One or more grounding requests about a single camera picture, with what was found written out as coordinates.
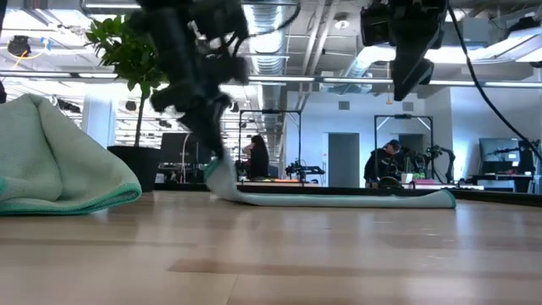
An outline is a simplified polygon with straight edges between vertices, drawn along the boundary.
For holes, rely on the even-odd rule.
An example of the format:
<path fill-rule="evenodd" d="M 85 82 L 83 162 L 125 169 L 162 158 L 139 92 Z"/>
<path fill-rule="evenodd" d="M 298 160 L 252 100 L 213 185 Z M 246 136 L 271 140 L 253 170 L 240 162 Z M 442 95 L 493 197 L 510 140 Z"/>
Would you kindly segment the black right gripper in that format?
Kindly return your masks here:
<path fill-rule="evenodd" d="M 389 5 L 393 97 L 403 101 L 416 86 L 431 81 L 434 63 L 426 54 L 441 47 L 447 0 L 389 0 Z"/>

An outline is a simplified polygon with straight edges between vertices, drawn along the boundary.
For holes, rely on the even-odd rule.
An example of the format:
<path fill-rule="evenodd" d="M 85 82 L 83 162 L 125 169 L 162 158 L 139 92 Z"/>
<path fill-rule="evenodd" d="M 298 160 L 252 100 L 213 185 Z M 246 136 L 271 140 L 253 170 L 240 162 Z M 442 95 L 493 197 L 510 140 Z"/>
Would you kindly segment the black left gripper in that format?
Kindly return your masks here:
<path fill-rule="evenodd" d="M 231 97 L 219 89 L 218 83 L 170 84 L 152 94 L 151 104 L 157 112 L 173 107 L 176 112 L 182 113 L 180 119 L 198 141 L 219 159 L 224 158 L 218 122 L 224 110 L 231 105 Z"/>

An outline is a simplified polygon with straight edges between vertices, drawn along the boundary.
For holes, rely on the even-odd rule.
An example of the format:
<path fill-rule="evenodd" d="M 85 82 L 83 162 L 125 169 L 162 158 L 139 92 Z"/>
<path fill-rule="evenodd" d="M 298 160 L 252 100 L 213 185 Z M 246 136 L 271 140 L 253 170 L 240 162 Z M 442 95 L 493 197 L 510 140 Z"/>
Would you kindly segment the mint green microfiber towel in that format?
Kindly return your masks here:
<path fill-rule="evenodd" d="M 418 197 L 245 193 L 237 190 L 235 168 L 228 156 L 213 160 L 204 169 L 204 180 L 207 188 L 219 199 L 261 207 L 450 209 L 456 207 L 456 199 L 447 190 Z"/>
<path fill-rule="evenodd" d="M 78 215 L 132 203 L 136 175 L 45 97 L 0 104 L 0 215 Z"/>

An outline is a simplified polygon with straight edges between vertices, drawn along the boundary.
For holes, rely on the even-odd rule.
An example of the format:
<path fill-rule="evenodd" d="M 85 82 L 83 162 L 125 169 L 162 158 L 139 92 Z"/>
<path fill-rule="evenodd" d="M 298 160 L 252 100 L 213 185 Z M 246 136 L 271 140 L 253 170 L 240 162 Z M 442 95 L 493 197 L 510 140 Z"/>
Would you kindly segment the black computer monitor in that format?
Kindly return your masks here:
<path fill-rule="evenodd" d="M 478 144 L 482 162 L 520 161 L 519 140 L 516 138 L 479 138 Z"/>
<path fill-rule="evenodd" d="M 204 147 L 191 133 L 163 133 L 162 162 L 178 164 L 209 164 L 210 149 Z"/>

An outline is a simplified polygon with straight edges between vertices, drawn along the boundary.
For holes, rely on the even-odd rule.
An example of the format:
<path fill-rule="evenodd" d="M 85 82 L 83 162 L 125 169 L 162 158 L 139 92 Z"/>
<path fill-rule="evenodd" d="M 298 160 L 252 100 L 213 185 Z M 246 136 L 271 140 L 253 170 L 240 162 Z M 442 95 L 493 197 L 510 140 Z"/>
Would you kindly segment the black plant pot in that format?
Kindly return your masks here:
<path fill-rule="evenodd" d="M 108 150 L 124 161 L 136 175 L 143 192 L 154 190 L 161 151 L 151 147 L 110 146 Z"/>

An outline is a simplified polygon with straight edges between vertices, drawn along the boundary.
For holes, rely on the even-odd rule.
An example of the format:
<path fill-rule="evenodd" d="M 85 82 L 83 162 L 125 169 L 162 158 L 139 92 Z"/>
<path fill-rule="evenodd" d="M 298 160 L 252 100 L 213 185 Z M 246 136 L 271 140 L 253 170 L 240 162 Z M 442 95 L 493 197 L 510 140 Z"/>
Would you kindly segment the plain closed door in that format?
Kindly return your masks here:
<path fill-rule="evenodd" d="M 328 178 L 330 187 L 359 187 L 359 148 L 357 133 L 329 134 Z"/>

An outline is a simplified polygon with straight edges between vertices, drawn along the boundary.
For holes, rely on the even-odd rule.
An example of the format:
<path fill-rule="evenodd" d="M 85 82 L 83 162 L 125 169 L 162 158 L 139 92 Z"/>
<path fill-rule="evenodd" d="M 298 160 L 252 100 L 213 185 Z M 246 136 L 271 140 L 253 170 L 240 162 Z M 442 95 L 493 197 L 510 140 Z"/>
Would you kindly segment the white building column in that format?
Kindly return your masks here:
<path fill-rule="evenodd" d="M 92 85 L 83 100 L 81 129 L 102 147 L 115 142 L 117 97 L 103 85 Z"/>

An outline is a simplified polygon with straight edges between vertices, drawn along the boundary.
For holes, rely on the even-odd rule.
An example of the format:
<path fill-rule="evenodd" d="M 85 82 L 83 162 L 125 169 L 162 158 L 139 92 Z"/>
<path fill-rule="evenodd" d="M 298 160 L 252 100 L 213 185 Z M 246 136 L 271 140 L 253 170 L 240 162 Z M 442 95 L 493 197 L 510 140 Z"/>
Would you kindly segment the green leafy indoor tree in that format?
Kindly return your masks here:
<path fill-rule="evenodd" d="M 158 51 L 151 39 L 134 27 L 136 21 L 135 14 L 94 20 L 86 38 L 101 59 L 101 66 L 112 67 L 118 79 L 127 81 L 129 90 L 137 86 L 141 89 L 135 128 L 135 145 L 138 147 L 145 102 L 165 81 L 165 76 L 158 67 Z"/>

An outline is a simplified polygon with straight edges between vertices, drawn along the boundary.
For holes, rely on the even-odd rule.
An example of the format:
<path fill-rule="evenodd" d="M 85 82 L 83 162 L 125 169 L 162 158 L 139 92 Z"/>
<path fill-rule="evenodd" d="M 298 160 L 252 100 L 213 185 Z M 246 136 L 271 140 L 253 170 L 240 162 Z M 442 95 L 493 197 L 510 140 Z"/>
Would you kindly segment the dark office desk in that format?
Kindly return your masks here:
<path fill-rule="evenodd" d="M 535 178 L 534 175 L 519 175 L 519 174 L 484 174 L 471 175 L 469 180 L 474 185 L 479 185 L 482 181 L 491 181 L 490 188 L 495 188 L 495 181 L 506 181 L 507 188 L 513 188 L 516 191 L 525 192 L 528 189 L 529 183 Z"/>

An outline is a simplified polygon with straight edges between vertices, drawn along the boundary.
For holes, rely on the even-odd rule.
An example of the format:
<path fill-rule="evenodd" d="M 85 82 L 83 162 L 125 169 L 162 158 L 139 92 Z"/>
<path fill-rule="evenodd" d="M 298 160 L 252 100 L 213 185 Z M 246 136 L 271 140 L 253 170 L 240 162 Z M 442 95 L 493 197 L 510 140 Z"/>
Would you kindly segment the black ceiling device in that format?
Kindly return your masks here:
<path fill-rule="evenodd" d="M 8 42 L 8 52 L 15 57 L 28 57 L 31 54 L 28 36 L 14 36 Z"/>

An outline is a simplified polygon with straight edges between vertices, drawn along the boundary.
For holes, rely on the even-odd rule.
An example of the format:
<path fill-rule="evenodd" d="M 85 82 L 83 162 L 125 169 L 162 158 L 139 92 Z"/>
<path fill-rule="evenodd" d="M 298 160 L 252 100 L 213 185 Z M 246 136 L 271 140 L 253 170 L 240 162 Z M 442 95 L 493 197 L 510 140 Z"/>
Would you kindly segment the black table edge rail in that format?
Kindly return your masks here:
<path fill-rule="evenodd" d="M 203 191 L 209 192 L 204 184 L 156 184 L 156 191 Z M 388 196 L 395 195 L 399 197 L 415 197 L 428 195 L 435 192 L 430 189 L 362 189 L 362 188 L 344 188 L 344 187 L 316 187 L 316 186 L 271 186 L 264 183 L 262 186 L 249 186 L 248 184 L 239 185 L 238 190 L 246 193 L 263 194 L 302 194 L 302 195 L 363 195 L 363 196 Z M 474 202 L 492 202 L 517 206 L 527 206 L 542 208 L 542 195 L 515 193 L 503 191 L 475 191 L 469 189 L 449 189 L 445 188 L 455 199 Z"/>

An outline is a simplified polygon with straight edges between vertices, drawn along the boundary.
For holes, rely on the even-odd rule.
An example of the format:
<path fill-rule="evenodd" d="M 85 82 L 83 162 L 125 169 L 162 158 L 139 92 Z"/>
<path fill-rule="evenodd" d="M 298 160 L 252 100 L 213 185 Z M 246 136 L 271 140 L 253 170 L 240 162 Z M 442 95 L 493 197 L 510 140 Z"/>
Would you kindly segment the silver ceiling air duct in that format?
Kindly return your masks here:
<path fill-rule="evenodd" d="M 281 76 L 286 71 L 286 28 L 280 25 L 297 13 L 297 6 L 254 4 L 243 6 L 251 34 L 258 34 L 248 42 L 252 74 L 260 76 Z M 279 109 L 280 85 L 269 83 L 257 85 L 259 110 Z M 254 113 L 258 131 L 267 141 L 280 140 L 283 130 L 283 114 Z"/>

